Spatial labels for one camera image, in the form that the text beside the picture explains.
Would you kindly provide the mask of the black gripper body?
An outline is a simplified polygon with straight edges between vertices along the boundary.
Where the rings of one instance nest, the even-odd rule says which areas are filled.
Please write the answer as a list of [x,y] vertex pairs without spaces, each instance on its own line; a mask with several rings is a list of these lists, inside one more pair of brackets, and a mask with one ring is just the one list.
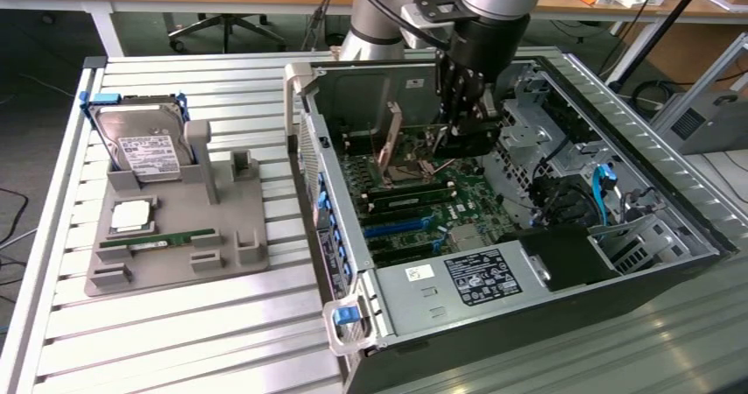
[[462,75],[482,75],[494,83],[513,61],[529,26],[529,14],[510,20],[475,18],[454,24],[450,46],[438,63],[439,82],[447,86]]

